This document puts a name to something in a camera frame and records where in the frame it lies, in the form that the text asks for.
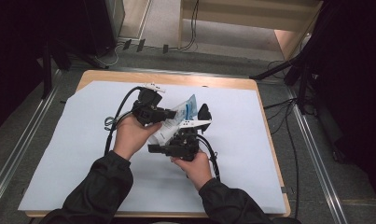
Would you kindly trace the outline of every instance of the person's right hand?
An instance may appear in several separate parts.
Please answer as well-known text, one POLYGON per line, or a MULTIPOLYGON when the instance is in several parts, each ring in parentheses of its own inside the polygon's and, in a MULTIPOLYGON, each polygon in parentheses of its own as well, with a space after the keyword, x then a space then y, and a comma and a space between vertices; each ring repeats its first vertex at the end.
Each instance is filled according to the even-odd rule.
POLYGON ((193 161, 184 161, 176 157, 171 157, 171 161, 187 173, 196 190, 200 190, 205 183, 213 178, 208 156, 201 150, 196 154, 193 161))

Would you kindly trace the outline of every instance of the desk leg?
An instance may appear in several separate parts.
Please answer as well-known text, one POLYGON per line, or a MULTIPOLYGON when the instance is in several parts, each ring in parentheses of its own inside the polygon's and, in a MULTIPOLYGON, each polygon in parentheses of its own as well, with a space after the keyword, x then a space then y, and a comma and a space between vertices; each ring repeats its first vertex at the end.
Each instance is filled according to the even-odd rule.
POLYGON ((181 0, 179 9, 178 49, 182 48, 182 32, 184 31, 184 0, 181 0))

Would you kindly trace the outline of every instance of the black sleeve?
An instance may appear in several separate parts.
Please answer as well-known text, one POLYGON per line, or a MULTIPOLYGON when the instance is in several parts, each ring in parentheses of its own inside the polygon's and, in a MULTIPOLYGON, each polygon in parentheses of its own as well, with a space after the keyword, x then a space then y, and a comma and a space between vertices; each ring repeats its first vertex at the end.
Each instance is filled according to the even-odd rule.
POLYGON ((208 217, 219 223, 272 223, 245 191, 230 189, 216 179, 202 186, 199 194, 208 217))
POLYGON ((40 224, 109 223, 131 188, 130 162, 110 151, 94 162, 63 208, 47 214, 40 224))

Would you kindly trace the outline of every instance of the aluminum floor strip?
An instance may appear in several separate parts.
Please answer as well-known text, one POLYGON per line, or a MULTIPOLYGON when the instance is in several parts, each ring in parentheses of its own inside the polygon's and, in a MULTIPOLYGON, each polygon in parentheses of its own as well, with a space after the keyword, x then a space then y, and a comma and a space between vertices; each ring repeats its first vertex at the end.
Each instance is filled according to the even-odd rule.
POLYGON ((27 150, 28 146, 30 146, 31 140, 33 139, 42 119, 45 117, 54 96, 56 95, 61 77, 61 71, 57 70, 53 75, 53 89, 49 93, 48 97, 39 103, 38 108, 31 117, 30 122, 28 123, 18 143, 13 148, 7 162, 0 172, 0 200, 7 189, 8 183, 19 166, 25 151, 27 150))
MULTIPOLYGON (((290 98, 297 97, 296 93, 292 89, 287 88, 287 90, 290 98)), ((312 158, 313 167, 316 171, 316 174, 318 175, 318 179, 321 184, 322 190, 324 191, 325 198, 327 199, 330 213, 332 214, 335 223, 347 224, 348 221, 341 207, 340 199, 327 173, 327 168, 325 167, 325 164, 321 159, 321 155, 310 131, 307 119, 304 115, 301 115, 299 108, 296 105, 294 106, 294 113, 298 120, 304 141, 306 142, 307 148, 309 150, 310 157, 312 158)))

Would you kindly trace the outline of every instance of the white paper sheet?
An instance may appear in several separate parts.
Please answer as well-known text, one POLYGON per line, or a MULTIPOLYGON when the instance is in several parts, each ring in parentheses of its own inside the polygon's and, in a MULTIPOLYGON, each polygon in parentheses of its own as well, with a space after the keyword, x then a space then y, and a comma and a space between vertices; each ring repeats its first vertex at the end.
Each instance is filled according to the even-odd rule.
MULTIPOLYGON (((62 207, 92 163, 104 155, 108 136, 105 118, 114 117, 126 93, 138 85, 142 83, 95 81, 68 99, 19 210, 51 211, 62 207)), ((159 107, 173 108, 193 93, 198 108, 208 104, 213 122, 203 136, 217 152, 222 182, 231 188, 244 189, 265 213, 285 213, 257 93, 160 86, 167 92, 161 94, 159 107)), ((132 108, 137 95, 138 91, 131 95, 122 112, 132 108)), ((131 162, 134 184, 119 211, 204 212, 197 191, 168 157, 149 153, 144 146, 131 162)))

